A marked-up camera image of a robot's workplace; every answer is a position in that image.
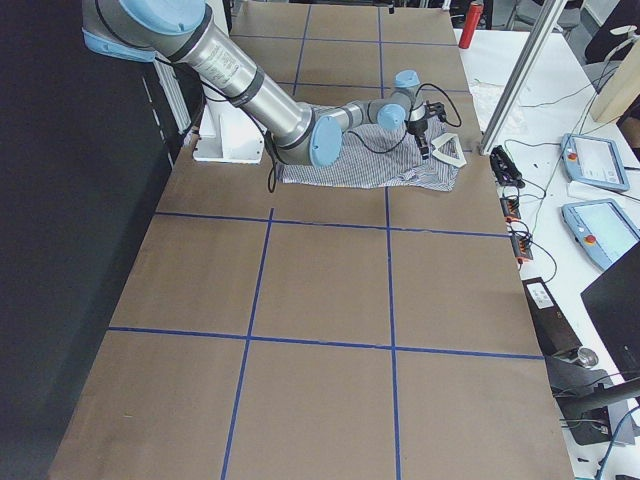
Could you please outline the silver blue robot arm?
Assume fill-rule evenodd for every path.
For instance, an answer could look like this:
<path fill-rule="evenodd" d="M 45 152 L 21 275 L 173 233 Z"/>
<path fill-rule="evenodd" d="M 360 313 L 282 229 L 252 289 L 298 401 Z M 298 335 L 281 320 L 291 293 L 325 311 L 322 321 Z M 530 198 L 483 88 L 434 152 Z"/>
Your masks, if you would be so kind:
<path fill-rule="evenodd" d="M 93 52 L 151 62 L 162 54 L 186 63 L 234 107 L 267 130 L 269 154 L 284 164 L 326 167 L 340 153 L 344 132 L 362 124 L 394 131 L 405 127 L 422 155 L 433 108 L 417 74 L 397 74 L 386 99 L 316 108 L 294 101 L 214 21 L 204 1 L 85 1 L 83 35 Z"/>

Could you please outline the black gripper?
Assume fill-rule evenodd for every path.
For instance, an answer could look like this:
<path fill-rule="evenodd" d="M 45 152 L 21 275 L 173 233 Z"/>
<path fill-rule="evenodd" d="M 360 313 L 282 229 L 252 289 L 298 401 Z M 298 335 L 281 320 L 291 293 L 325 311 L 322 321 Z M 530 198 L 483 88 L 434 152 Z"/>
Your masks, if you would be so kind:
<path fill-rule="evenodd" d="M 429 118 L 428 111 L 413 110 L 408 120 L 408 133 L 417 138 L 417 145 L 423 160 L 429 158 L 429 143 L 424 138 L 429 127 Z"/>

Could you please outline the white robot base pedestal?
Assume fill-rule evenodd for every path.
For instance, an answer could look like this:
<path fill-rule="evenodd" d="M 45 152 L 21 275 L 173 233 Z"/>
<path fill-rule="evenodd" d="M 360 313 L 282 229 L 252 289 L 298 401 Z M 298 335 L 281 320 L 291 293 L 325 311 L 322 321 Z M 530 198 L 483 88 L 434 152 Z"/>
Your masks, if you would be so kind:
<path fill-rule="evenodd" d="M 258 127 L 228 102 L 207 99 L 193 156 L 196 161 L 259 164 L 264 140 Z"/>

